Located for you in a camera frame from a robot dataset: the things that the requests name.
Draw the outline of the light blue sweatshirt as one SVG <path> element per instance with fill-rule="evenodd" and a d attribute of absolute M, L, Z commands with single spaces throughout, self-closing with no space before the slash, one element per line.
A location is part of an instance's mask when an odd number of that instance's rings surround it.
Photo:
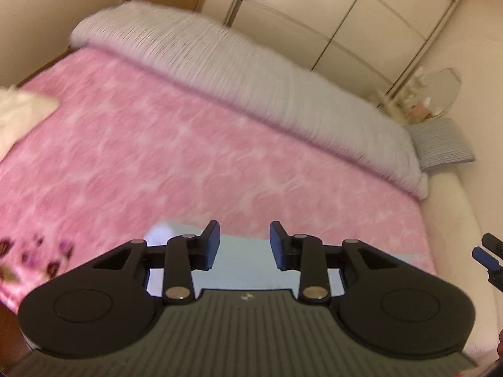
<path fill-rule="evenodd" d="M 161 222 L 148 230 L 144 239 L 149 247 L 165 246 L 169 239 L 186 233 L 200 234 L 197 227 Z M 150 270 L 146 290 L 160 297 L 164 272 Z M 236 238 L 221 235 L 220 246 L 213 267 L 209 271 L 192 272 L 196 297 L 202 289 L 270 290 L 289 289 L 298 295 L 300 273 L 295 270 L 281 271 L 276 267 L 267 239 Z M 328 276 L 332 296 L 344 294 L 339 270 L 329 269 Z"/>

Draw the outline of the grey striped pillow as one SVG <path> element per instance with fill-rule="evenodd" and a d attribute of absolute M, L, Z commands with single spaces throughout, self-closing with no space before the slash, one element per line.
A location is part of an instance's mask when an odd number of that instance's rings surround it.
<path fill-rule="evenodd" d="M 464 133 L 450 118 L 407 126 L 423 171 L 474 162 L 475 154 Z"/>

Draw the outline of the pink floral bed blanket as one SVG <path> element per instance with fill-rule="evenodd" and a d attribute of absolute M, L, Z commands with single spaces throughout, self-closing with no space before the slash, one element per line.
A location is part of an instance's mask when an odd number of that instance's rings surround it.
<path fill-rule="evenodd" d="M 155 225 L 265 239 L 272 221 L 434 271 L 419 202 L 347 159 L 97 49 L 27 83 L 59 101 L 1 163 L 1 301 Z"/>

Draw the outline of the white vanity shelf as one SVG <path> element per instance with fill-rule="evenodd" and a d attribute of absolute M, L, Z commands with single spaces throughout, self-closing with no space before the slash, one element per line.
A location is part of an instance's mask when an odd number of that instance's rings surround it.
<path fill-rule="evenodd" d="M 431 117 L 431 109 L 419 98 L 419 90 L 425 84 L 417 78 L 405 84 L 396 96 L 375 90 L 369 100 L 385 115 L 401 125 L 414 125 Z"/>

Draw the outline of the oval vanity mirror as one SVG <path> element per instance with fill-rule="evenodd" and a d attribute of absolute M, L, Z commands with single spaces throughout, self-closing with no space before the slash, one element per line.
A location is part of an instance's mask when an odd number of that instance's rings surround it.
<path fill-rule="evenodd" d="M 436 119 L 447 113 L 460 94 L 462 78 L 456 68 L 437 72 L 416 73 L 408 86 L 411 89 L 411 115 L 419 121 Z"/>

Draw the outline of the grey striped rolled duvet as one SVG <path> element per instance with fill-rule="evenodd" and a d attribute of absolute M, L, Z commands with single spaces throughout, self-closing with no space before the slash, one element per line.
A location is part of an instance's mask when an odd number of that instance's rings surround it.
<path fill-rule="evenodd" d="M 363 166 L 426 198 L 407 130 L 373 104 L 193 11 L 142 1 L 105 8 L 70 36 Z"/>

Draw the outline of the cream folded garment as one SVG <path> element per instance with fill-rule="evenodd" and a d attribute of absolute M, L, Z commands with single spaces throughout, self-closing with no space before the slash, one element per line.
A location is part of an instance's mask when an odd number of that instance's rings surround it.
<path fill-rule="evenodd" d="M 0 106 L 0 157 L 3 160 L 11 148 L 50 117 L 60 103 L 11 86 L 1 88 Z"/>

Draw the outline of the white sliding wardrobe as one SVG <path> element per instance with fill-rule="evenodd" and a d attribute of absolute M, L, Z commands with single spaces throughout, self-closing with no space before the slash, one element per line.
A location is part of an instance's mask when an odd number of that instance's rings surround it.
<path fill-rule="evenodd" d="M 362 98 L 392 94 L 460 0 L 205 0 L 202 11 Z"/>

